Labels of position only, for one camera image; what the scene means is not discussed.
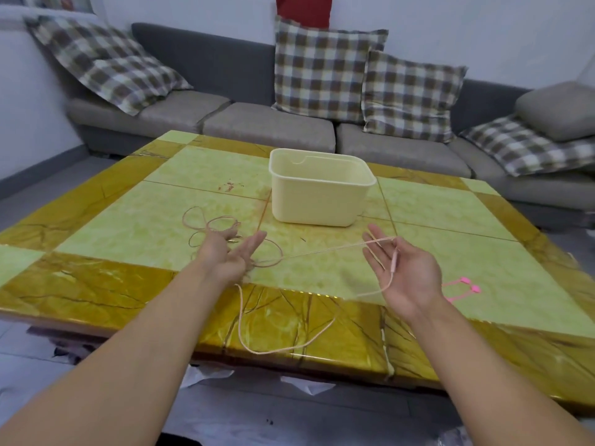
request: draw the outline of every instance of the person's left hand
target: person's left hand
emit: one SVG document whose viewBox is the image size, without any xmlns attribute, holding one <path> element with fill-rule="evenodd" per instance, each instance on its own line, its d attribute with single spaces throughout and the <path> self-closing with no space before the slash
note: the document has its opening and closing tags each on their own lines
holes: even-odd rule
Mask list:
<svg viewBox="0 0 595 446">
<path fill-rule="evenodd" d="M 227 241 L 235 238 L 236 235 L 235 228 L 207 231 L 196 260 L 189 267 L 204 273 L 209 278 L 215 278 L 225 286 L 240 282 L 243 275 L 254 267 L 251 256 L 262 244 L 267 232 L 258 231 L 255 235 L 244 239 L 235 249 L 230 250 Z"/>
</svg>

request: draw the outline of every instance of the checkered cushion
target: checkered cushion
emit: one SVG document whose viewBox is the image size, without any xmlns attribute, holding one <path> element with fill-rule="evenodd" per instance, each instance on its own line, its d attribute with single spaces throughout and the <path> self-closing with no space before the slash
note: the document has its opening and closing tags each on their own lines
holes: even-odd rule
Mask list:
<svg viewBox="0 0 595 446">
<path fill-rule="evenodd" d="M 78 81 L 130 115 L 192 86 L 115 28 L 68 18 L 28 20 L 33 35 Z"/>
<path fill-rule="evenodd" d="M 460 136 L 493 157 L 513 177 L 578 169 L 595 163 L 595 136 L 554 142 L 515 115 L 469 128 Z"/>
<path fill-rule="evenodd" d="M 459 98 L 467 67 L 423 64 L 371 50 L 362 110 L 366 133 L 450 142 L 450 108 Z"/>
<path fill-rule="evenodd" d="M 383 50 L 378 31 L 303 28 L 277 18 L 274 109 L 363 123 L 361 97 L 368 50 Z"/>
</svg>

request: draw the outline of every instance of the forearm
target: forearm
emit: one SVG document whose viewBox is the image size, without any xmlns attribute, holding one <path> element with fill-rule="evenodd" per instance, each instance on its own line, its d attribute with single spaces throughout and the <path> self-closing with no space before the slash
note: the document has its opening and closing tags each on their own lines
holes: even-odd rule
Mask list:
<svg viewBox="0 0 595 446">
<path fill-rule="evenodd" d="M 209 279 L 179 275 L 137 318 L 17 413 L 0 430 L 0 443 L 154 444 L 221 290 Z"/>
<path fill-rule="evenodd" d="M 593 444 L 586 429 L 517 374 L 445 300 L 411 327 L 476 446 Z"/>
</svg>

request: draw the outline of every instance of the hand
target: hand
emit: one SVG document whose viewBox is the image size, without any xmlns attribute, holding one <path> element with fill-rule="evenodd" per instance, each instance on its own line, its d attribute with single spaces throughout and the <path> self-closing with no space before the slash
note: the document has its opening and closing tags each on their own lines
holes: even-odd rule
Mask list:
<svg viewBox="0 0 595 446">
<path fill-rule="evenodd" d="M 190 263 L 187 269 L 202 272 L 224 286 L 241 282 L 244 274 L 254 267 L 251 256 L 262 244 L 267 232 L 258 231 L 255 235 L 244 239 L 234 250 L 230 250 L 227 241 L 235 238 L 236 235 L 235 228 L 207 231 L 196 260 Z"/>
<path fill-rule="evenodd" d="M 368 228 L 370 233 L 364 233 L 364 241 L 387 237 L 376 224 L 369 224 Z M 395 314 L 411 325 L 418 316 L 427 315 L 436 303 L 445 301 L 442 296 L 442 271 L 434 255 L 401 237 L 371 243 L 364 248 L 364 256 L 381 288 L 389 284 L 390 262 L 395 247 L 398 249 L 397 268 L 393 282 L 383 296 Z"/>
</svg>

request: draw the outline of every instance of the coffee table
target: coffee table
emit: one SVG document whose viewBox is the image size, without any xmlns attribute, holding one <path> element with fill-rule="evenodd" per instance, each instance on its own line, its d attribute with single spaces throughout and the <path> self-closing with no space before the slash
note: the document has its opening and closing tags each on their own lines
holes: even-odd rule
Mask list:
<svg viewBox="0 0 595 446">
<path fill-rule="evenodd" d="M 231 215 L 243 235 L 267 230 L 287 255 L 357 243 L 366 224 L 434 253 L 444 280 L 482 289 L 457 308 L 540 390 L 579 412 L 595 409 L 595 283 L 488 184 L 370 164 L 378 184 L 350 227 L 284 224 L 270 206 L 271 147 L 170 131 L 0 233 L 0 315 L 62 332 L 108 337 L 123 328 L 189 262 L 182 214 Z M 200 226 L 200 210 L 189 221 Z M 224 228 L 225 221 L 212 226 Z M 257 259 L 279 251 L 265 243 Z M 196 358 L 381 385 L 440 388 L 407 326 L 381 297 L 361 247 L 287 259 L 227 290 Z M 463 285 L 446 295 L 465 292 Z"/>
</svg>

